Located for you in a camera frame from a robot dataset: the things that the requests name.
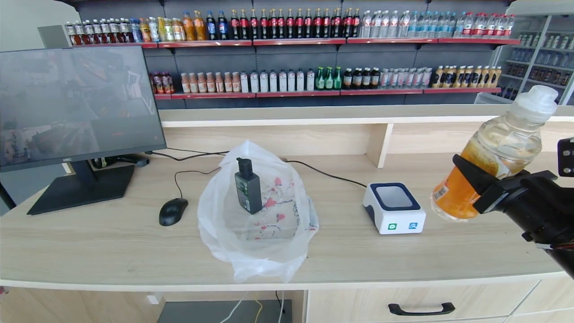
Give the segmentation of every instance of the drawer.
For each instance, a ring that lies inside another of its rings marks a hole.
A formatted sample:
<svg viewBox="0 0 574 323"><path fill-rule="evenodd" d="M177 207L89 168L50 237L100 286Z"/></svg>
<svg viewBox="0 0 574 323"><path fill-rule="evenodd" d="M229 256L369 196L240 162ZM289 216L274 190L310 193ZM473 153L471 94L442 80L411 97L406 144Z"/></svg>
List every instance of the drawer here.
<svg viewBox="0 0 574 323"><path fill-rule="evenodd" d="M367 323L452 320L507 316L534 287L536 281L408 289L311 290L308 322ZM398 316L389 304L406 312L439 312L442 303L455 310L439 316Z"/></svg>
<svg viewBox="0 0 574 323"><path fill-rule="evenodd" d="M574 317L574 309L559 310L544 313L513 315L505 323L570 323Z"/></svg>
<svg viewBox="0 0 574 323"><path fill-rule="evenodd" d="M572 278L544 279L520 304L514 314L561 310L574 307Z"/></svg>

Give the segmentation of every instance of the white bottle cap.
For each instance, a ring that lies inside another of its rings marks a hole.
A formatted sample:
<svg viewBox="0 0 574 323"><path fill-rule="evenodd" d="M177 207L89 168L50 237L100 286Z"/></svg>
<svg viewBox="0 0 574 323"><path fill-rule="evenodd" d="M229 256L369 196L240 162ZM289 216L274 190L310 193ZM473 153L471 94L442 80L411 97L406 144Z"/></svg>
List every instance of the white bottle cap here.
<svg viewBox="0 0 574 323"><path fill-rule="evenodd" d="M558 106L554 100L558 92L548 86L535 85L529 92L520 93L510 106L510 112L531 122L548 121Z"/></svg>

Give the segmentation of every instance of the computer monitor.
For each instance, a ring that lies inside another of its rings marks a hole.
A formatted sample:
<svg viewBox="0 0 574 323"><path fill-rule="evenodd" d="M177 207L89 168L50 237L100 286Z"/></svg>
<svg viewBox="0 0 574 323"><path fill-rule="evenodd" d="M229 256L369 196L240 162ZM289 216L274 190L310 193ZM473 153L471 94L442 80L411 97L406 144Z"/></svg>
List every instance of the computer monitor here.
<svg viewBox="0 0 574 323"><path fill-rule="evenodd" d="M70 162L28 214L123 197L134 166L88 160L166 148L140 47L0 53L0 171Z"/></svg>

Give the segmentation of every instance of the robotic arm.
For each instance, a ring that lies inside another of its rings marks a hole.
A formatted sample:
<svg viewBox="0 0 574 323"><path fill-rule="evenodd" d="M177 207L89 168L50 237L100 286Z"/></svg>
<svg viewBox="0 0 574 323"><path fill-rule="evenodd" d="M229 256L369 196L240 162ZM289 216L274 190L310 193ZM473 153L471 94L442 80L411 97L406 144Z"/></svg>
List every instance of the robotic arm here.
<svg viewBox="0 0 574 323"><path fill-rule="evenodd" d="M509 216L574 278L574 188L558 186L550 171L497 179L459 155L452 158L472 188L480 195L473 204L479 213L500 211ZM558 143L560 176L574 177L574 138Z"/></svg>

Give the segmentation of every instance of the black handle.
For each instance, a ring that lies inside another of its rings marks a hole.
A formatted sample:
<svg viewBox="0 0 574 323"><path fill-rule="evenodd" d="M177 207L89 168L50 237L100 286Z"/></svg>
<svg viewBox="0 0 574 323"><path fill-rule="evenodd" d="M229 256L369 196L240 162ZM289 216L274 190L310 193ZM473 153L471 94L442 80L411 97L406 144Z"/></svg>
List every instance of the black handle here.
<svg viewBox="0 0 574 323"><path fill-rule="evenodd" d="M395 315L401 316L429 316L429 315L445 315L450 314L455 311L455 306L448 302L442 303L443 310L440 312L420 312L420 313L413 313L413 312L405 312L401 309L401 305L399 304L389 304L389 311Z"/></svg>

